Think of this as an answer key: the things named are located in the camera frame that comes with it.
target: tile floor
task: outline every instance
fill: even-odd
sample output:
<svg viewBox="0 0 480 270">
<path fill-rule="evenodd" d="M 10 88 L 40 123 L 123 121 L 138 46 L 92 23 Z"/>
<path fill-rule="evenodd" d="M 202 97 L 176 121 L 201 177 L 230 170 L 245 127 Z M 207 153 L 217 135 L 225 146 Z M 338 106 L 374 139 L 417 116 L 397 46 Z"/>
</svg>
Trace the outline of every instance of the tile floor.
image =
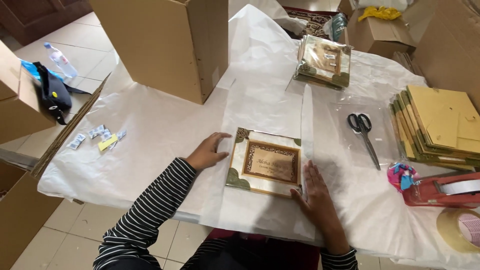
<svg viewBox="0 0 480 270">
<path fill-rule="evenodd" d="M 310 10 L 336 9 L 339 0 L 279 0 L 285 6 Z M 60 70 L 47 58 L 43 42 L 60 49 L 79 72 L 66 82 L 81 90 L 93 92 L 115 67 L 113 46 L 94 13 L 21 48 L 9 41 L 11 48 L 20 48 L 15 54 L 27 61 L 41 61 L 48 68 Z M 73 96 L 70 116 L 86 102 L 85 96 Z M 56 126 L 9 142 L 2 148 L 40 158 L 61 131 Z M 114 226 L 126 210 L 90 203 L 78 205 L 62 201 L 48 221 L 18 258 L 12 270 L 87 270 L 97 256 L 102 234 Z M 183 221 L 168 220 L 159 228 L 157 243 L 150 252 L 165 270 L 179 270 L 212 230 L 210 227 Z M 393 264 L 389 259 L 358 255 L 361 270 L 414 270 Z"/>
</svg>

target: water bottle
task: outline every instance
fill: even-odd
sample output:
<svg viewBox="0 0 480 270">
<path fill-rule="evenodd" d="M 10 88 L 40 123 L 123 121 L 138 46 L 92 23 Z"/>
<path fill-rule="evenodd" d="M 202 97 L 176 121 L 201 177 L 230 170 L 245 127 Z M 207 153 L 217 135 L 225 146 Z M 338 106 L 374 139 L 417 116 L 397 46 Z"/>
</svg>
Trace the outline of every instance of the water bottle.
<svg viewBox="0 0 480 270">
<path fill-rule="evenodd" d="M 52 47 L 48 42 L 45 42 L 43 46 L 47 48 L 48 57 L 57 64 L 65 76 L 72 78 L 77 75 L 77 70 L 68 62 L 61 51 Z"/>
</svg>

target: rug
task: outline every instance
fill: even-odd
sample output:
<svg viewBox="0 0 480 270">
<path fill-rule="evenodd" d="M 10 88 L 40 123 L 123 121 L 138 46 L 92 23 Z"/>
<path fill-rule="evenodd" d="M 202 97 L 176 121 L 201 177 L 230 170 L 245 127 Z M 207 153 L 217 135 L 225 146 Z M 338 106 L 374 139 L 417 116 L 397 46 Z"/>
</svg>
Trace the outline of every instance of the rug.
<svg viewBox="0 0 480 270">
<path fill-rule="evenodd" d="M 307 28 L 303 30 L 300 35 L 296 35 L 288 30 L 285 30 L 291 38 L 300 39 L 303 35 L 312 35 L 321 38 L 328 38 L 324 33 L 324 24 L 339 12 L 330 11 L 308 11 L 304 9 L 283 7 L 290 17 L 307 20 Z"/>
</svg>

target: red tape dispenser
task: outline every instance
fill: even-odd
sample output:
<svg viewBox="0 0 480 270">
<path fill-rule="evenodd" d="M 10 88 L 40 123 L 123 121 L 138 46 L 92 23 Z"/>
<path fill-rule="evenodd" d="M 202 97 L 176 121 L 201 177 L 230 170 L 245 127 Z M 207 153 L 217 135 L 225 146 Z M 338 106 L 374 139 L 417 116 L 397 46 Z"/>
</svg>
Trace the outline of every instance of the red tape dispenser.
<svg viewBox="0 0 480 270">
<path fill-rule="evenodd" d="M 408 206 L 474 209 L 480 206 L 480 172 L 420 179 L 402 195 Z"/>
</svg>

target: packing tape roll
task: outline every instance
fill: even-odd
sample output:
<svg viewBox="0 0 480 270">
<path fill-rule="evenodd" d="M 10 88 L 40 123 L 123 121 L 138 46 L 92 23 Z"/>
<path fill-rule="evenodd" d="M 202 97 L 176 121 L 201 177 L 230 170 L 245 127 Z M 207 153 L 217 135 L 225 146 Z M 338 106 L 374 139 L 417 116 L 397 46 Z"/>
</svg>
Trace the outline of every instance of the packing tape roll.
<svg viewBox="0 0 480 270">
<path fill-rule="evenodd" d="M 480 253 L 480 214 L 468 209 L 445 208 L 438 215 L 437 230 L 454 250 Z"/>
</svg>

